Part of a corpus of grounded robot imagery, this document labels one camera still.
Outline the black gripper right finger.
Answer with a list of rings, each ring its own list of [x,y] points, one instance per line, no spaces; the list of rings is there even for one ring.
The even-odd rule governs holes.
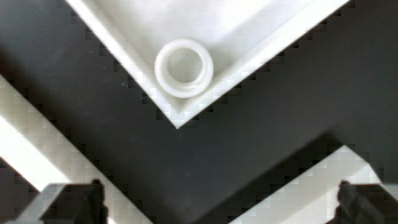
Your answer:
[[[325,224],[398,224],[398,184],[343,181],[334,218]]]

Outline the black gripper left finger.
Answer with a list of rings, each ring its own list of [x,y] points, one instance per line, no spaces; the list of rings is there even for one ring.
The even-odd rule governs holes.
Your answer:
[[[107,218],[105,186],[94,179],[87,184],[50,184],[14,224],[108,224]]]

